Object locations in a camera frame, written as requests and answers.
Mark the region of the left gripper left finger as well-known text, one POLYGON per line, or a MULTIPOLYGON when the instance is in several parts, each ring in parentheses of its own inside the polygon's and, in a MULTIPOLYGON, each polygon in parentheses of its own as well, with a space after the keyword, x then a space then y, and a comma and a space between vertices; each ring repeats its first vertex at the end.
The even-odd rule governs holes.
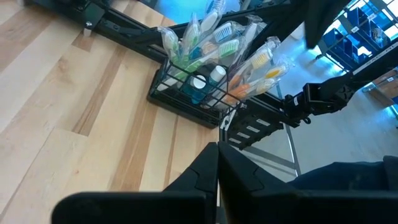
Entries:
POLYGON ((218 144, 209 142, 194 161, 164 191, 198 190, 209 194, 218 188, 218 144))

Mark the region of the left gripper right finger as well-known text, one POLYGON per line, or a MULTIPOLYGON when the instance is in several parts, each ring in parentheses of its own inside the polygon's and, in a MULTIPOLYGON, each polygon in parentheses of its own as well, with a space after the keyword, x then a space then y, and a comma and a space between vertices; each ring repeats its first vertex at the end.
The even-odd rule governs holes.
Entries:
POLYGON ((294 188, 225 142, 219 180, 228 224, 292 224, 294 188))

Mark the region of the blue mouthwash bottle white cap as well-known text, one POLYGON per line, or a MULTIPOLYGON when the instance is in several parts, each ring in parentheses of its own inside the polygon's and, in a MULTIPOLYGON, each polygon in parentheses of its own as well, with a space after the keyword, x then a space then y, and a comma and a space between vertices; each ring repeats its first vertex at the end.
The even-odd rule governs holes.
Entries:
POLYGON ((219 82, 224 78, 225 75, 226 70, 222 66, 217 65, 208 77, 207 92, 211 93, 218 86, 219 82))
POLYGON ((182 90, 191 97, 193 104, 199 104, 206 96, 205 87, 205 77, 197 75, 189 78, 188 83, 182 88, 182 90))

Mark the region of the orange white toothbrush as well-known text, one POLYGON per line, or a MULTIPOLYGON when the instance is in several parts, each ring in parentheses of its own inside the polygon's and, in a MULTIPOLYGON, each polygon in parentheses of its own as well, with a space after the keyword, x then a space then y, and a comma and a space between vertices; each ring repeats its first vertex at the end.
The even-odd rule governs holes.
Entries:
POLYGON ((247 60, 238 64, 231 72, 228 82, 228 91, 232 92, 241 81, 250 79, 250 76, 258 69, 264 67, 273 58, 273 51, 278 48, 281 41, 276 36, 268 37, 265 44, 257 49, 247 60))
POLYGON ((261 78, 275 78, 280 79, 293 67, 293 63, 288 60, 279 60, 274 65, 270 67, 264 67, 256 70, 251 76, 249 80, 241 81, 239 85, 245 83, 251 83, 261 78))

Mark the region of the grey metal table leg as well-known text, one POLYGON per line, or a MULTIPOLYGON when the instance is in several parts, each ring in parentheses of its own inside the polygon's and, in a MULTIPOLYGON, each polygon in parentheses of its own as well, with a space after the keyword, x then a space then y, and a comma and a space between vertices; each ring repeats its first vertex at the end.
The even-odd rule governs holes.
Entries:
POLYGON ((292 160, 289 161, 287 159, 281 158, 277 161, 277 163, 282 166, 285 166, 289 169, 294 170, 295 176, 298 177, 302 174, 302 171, 300 168, 299 159, 297 156, 297 151, 296 151, 296 147, 294 144, 294 139, 293 139, 293 135, 291 132, 291 128, 288 124, 285 124, 285 123, 283 123, 283 127, 284 127, 284 131, 286 133, 286 136, 287 136, 289 152, 290 152, 292 160))

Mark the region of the brown cardboard box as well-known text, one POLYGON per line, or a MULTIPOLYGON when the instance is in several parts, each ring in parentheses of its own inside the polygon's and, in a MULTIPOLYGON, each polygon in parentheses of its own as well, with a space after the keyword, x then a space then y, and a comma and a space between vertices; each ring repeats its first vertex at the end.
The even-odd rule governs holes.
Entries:
POLYGON ((384 106, 398 105, 398 67, 373 80, 362 89, 384 106))

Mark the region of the black shelf rack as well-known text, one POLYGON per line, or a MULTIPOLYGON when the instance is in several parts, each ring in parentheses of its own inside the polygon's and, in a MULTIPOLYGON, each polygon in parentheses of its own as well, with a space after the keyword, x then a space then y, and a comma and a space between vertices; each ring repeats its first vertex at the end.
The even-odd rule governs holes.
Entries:
POLYGON ((325 31, 316 59, 350 70, 396 41, 398 0, 352 0, 325 31))

